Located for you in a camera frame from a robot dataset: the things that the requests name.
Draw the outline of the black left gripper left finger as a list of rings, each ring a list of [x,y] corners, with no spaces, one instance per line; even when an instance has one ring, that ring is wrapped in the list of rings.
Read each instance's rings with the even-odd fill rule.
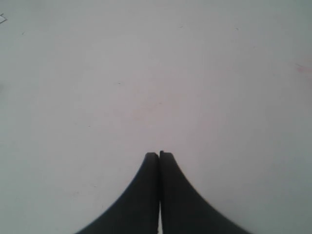
[[[157,234],[159,157],[147,153],[122,195],[80,234]]]

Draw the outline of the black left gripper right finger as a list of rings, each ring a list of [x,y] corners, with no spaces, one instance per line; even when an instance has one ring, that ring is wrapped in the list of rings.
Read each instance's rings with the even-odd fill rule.
[[[191,185],[174,155],[159,154],[161,221],[164,234],[245,234]]]

